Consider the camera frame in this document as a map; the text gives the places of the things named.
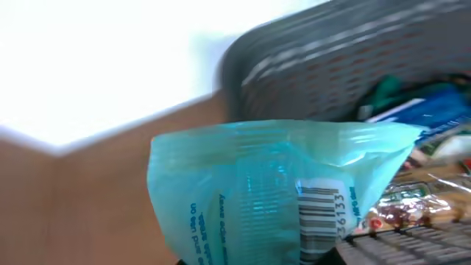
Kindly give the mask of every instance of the food package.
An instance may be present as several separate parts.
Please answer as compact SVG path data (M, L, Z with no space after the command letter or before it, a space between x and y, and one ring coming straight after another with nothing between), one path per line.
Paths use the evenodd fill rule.
M470 160L399 173L353 235L471 217Z
M358 226L421 132L250 121L160 135L149 195L189 265L312 264Z

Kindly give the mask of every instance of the plastic basket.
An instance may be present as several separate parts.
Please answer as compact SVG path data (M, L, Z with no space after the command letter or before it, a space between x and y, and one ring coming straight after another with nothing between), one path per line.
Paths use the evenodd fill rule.
M240 37L222 62L238 119L351 119L385 74L471 70L471 1L333 0Z
M316 265L469 265L471 222L351 236Z

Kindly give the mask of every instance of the clear plastic wrapper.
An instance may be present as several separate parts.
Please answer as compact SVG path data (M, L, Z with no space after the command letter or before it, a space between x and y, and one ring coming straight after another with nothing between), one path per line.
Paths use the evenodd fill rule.
M397 175L353 235L470 218L469 164L463 160Z

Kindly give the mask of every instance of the woven basket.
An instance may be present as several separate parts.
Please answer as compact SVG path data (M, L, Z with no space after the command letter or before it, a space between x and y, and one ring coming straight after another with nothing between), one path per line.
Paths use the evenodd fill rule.
M333 0L258 27L222 61L239 120L351 119L385 74L471 70L471 1Z

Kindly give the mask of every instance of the light blue plastic bag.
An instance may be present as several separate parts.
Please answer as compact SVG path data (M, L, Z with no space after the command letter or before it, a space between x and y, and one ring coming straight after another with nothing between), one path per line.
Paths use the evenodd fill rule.
M160 135L148 189L189 265L312 262L380 198L421 129L251 121Z

